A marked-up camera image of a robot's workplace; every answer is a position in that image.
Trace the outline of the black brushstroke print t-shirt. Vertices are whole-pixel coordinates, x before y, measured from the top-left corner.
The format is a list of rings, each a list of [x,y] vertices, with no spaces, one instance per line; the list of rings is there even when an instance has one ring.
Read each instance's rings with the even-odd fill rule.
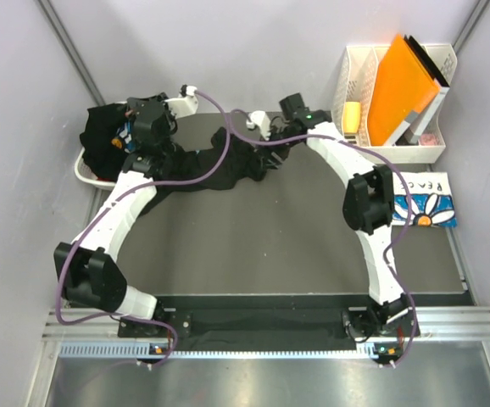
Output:
[[[178,146],[154,179],[181,182],[204,176],[210,170],[214,173],[192,185],[158,187],[157,194],[145,205],[140,215],[146,215],[173,192],[225,191],[231,190],[243,179],[260,182],[268,171],[278,169],[291,150],[288,145],[253,146],[235,135],[227,138],[223,127],[211,137],[210,143],[210,148],[195,151],[186,151]]]

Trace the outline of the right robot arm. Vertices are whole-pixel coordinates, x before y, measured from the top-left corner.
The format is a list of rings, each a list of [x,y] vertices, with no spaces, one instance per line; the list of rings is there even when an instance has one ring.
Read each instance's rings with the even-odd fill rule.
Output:
[[[251,114],[248,128],[259,128],[272,167],[287,158],[292,147],[304,142],[335,171],[345,187],[342,215],[355,231],[364,253],[370,302],[362,315],[344,316],[344,328],[354,340],[386,336],[396,330],[410,311],[409,297],[398,281],[392,249],[395,210],[393,171],[374,164],[343,134],[323,110],[306,107],[295,93],[280,101],[283,125],[278,127],[264,111]]]

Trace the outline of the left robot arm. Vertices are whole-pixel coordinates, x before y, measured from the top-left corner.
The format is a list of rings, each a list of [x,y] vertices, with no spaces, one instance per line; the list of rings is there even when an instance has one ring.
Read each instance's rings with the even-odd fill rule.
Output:
[[[127,234],[147,203],[156,197],[157,188],[172,183],[162,179],[161,170],[164,160],[177,151],[171,140],[177,120],[198,111],[197,92],[190,86],[176,98],[161,93],[151,98],[129,98],[117,105],[122,112],[136,116],[131,125],[136,148],[125,156],[114,188],[97,216],[72,243],[60,243],[55,248],[55,310],[60,324],[67,322],[59,313],[67,299],[96,309],[96,317],[118,315],[136,321],[151,337],[165,329],[166,317],[157,298],[130,286],[117,259]]]

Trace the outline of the black daisy print t-shirt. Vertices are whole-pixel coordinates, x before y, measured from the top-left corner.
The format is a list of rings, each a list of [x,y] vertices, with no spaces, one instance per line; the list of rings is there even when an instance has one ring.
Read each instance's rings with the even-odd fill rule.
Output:
[[[136,149],[131,134],[131,109],[127,103],[89,108],[80,142],[84,163],[102,181],[117,181],[128,155]]]

